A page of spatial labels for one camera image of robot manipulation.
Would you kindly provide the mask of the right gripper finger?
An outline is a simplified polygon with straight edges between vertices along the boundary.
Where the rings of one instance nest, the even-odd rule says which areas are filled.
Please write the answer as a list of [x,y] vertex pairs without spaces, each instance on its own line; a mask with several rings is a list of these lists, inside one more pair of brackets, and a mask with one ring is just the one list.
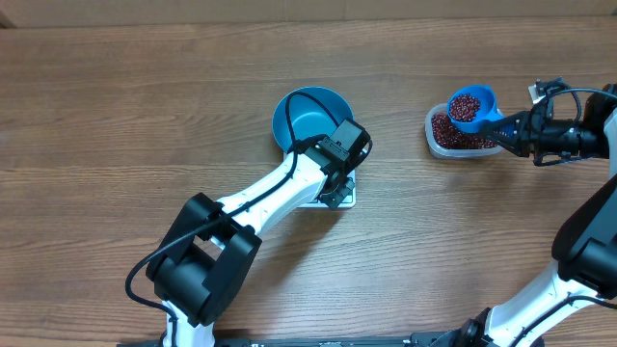
[[481,133],[520,133],[528,119],[529,111],[520,111],[499,120],[490,120],[480,127]]
[[506,134],[503,132],[489,131],[482,132],[481,136],[518,157],[528,156],[528,147],[526,143],[521,140],[521,136],[517,132]]

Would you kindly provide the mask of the blue plastic measuring scoop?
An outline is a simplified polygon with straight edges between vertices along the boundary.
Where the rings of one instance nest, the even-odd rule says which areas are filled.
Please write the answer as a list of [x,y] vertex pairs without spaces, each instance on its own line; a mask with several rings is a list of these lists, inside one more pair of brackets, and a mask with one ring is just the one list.
[[[454,120],[449,114],[449,105],[451,100],[459,94],[470,93],[477,97],[481,102],[480,110],[476,114],[476,118],[472,122],[460,122]],[[490,120],[499,120],[503,118],[503,115],[498,111],[496,104],[496,95],[492,88],[485,85],[470,85],[457,91],[450,97],[447,103],[447,115],[450,118],[450,122],[461,132],[479,135],[480,127]]]

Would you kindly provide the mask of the teal metal bowl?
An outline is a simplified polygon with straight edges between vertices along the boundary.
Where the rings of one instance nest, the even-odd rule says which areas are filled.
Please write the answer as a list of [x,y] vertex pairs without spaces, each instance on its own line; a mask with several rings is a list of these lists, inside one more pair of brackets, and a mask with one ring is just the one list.
[[[337,92],[325,87],[309,86],[298,89],[320,101],[332,114],[326,111],[312,99],[303,95],[294,95],[289,102],[289,115],[298,141],[308,137],[326,134],[331,135],[336,127],[345,119],[353,119],[354,113],[348,102]],[[272,119],[274,139],[283,152],[291,147],[291,138],[286,121],[286,95],[275,108]]]

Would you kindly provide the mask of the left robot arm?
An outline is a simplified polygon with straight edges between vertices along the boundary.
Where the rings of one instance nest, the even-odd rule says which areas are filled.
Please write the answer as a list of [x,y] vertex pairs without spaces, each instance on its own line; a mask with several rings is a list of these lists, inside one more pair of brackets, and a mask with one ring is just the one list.
[[182,207],[146,269],[167,314],[164,346],[213,345],[209,328],[237,296],[262,244],[260,233],[317,200],[338,208],[352,194],[350,173],[372,146],[346,119],[330,135],[292,144],[271,173],[234,195],[203,193]]

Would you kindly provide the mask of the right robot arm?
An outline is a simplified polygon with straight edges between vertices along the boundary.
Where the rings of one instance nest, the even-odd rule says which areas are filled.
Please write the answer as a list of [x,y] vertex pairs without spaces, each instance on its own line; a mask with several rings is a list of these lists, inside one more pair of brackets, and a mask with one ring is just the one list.
[[562,79],[530,86],[532,107],[509,117],[485,85],[456,92],[479,108],[453,124],[489,139],[537,167],[606,159],[609,180],[558,230],[548,267],[509,301],[485,309],[436,346],[541,346],[543,335],[592,305],[614,309],[616,297],[616,87],[573,88]]

